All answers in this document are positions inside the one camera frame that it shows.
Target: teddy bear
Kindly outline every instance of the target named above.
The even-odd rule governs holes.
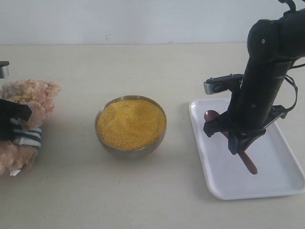
[[[10,119],[15,137],[0,141],[0,175],[20,172],[32,167],[41,147],[41,126],[53,113],[55,97],[61,90],[55,82],[20,80],[8,82],[0,90],[0,98],[16,104],[26,104],[30,118]]]

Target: table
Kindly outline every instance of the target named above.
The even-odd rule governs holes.
[[[0,83],[61,85],[34,167],[0,177],[1,228],[304,228],[305,195],[221,201],[204,181],[188,104],[230,96],[205,95],[203,82],[243,73],[245,43],[0,46],[0,54],[10,61],[10,77]],[[278,124],[305,168],[305,68],[291,72],[299,100]],[[98,110],[128,94],[154,99],[168,118],[163,143],[142,160],[113,158],[94,131]],[[276,102],[289,106],[294,95],[284,83]]]

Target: plastic tray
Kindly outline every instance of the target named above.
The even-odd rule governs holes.
[[[195,100],[189,105],[191,122],[211,193],[223,200],[278,197],[305,192],[305,175],[278,125],[273,123],[246,153],[257,167],[251,174],[238,155],[228,150],[221,133],[207,137],[203,131],[204,113],[226,111],[229,99]]]

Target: stainless steel bowl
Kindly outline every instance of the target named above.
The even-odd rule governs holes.
[[[96,130],[96,124],[97,124],[98,118],[99,118],[100,114],[105,110],[105,108],[107,106],[109,106],[112,103],[115,103],[115,102],[118,102],[118,101],[122,101],[122,100],[128,100],[128,99],[142,99],[142,100],[149,101],[149,102],[155,104],[156,106],[158,106],[163,111],[163,113],[165,115],[165,129],[164,129],[164,132],[161,135],[161,137],[159,139],[157,139],[151,145],[149,145],[147,147],[144,147],[142,149],[137,149],[137,150],[121,150],[121,149],[113,148],[113,147],[111,147],[111,146],[109,146],[109,145],[107,145],[106,143],[103,142],[103,140],[99,137],[99,135],[97,133],[97,130]],[[96,133],[96,136],[98,137],[101,145],[106,149],[106,151],[108,153],[110,153],[110,154],[112,154],[112,155],[114,155],[116,157],[120,157],[120,158],[139,158],[139,157],[151,154],[156,148],[158,148],[158,146],[163,141],[165,133],[166,133],[166,126],[167,126],[167,120],[166,120],[166,114],[165,114],[163,108],[159,104],[157,104],[154,100],[152,100],[150,98],[147,98],[147,97],[144,97],[144,96],[140,96],[140,95],[126,95],[126,96],[122,96],[122,97],[119,97],[119,98],[111,100],[105,106],[103,106],[100,109],[100,111],[97,113],[96,118],[95,118],[95,124],[94,124],[95,133]]]

